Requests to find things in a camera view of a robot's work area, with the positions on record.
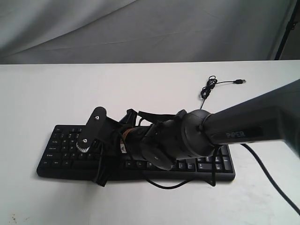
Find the computer keyboard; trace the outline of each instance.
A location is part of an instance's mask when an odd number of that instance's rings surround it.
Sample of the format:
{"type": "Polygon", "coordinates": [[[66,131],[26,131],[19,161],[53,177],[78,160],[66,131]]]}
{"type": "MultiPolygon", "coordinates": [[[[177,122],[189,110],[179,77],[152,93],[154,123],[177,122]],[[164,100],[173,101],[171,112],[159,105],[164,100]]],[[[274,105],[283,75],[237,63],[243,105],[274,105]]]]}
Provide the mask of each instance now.
{"type": "MultiPolygon", "coordinates": [[[[55,126],[37,167],[37,174],[40,177],[93,180],[99,165],[100,144],[94,142],[92,150],[81,153],[75,145],[83,127],[84,125],[55,126]]],[[[211,159],[211,157],[201,157],[179,160],[170,171],[163,171],[146,161],[124,160],[109,180],[142,180],[137,167],[150,179],[187,180],[199,177],[210,180],[211,159]]],[[[234,177],[235,171],[229,148],[223,146],[216,157],[216,180],[231,181],[234,177]]]]}

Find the white table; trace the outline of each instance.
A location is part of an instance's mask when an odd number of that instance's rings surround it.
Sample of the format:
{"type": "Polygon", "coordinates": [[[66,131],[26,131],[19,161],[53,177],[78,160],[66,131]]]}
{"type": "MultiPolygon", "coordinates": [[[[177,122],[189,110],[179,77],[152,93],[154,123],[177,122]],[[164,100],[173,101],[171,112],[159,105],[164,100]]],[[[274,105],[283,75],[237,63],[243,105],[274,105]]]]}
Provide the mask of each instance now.
{"type": "MultiPolygon", "coordinates": [[[[300,61],[0,66],[1,225],[295,225],[300,218],[269,183],[250,153],[231,145],[236,178],[175,190],[145,181],[91,182],[36,175],[56,124],[85,124],[96,106],[119,120],[129,108],[176,113],[199,107],[210,75],[220,85],[204,104],[218,112],[300,78],[300,61]]],[[[300,206],[300,160],[282,142],[251,144],[300,206]]],[[[176,182],[162,182],[174,185],[176,182]]]]}

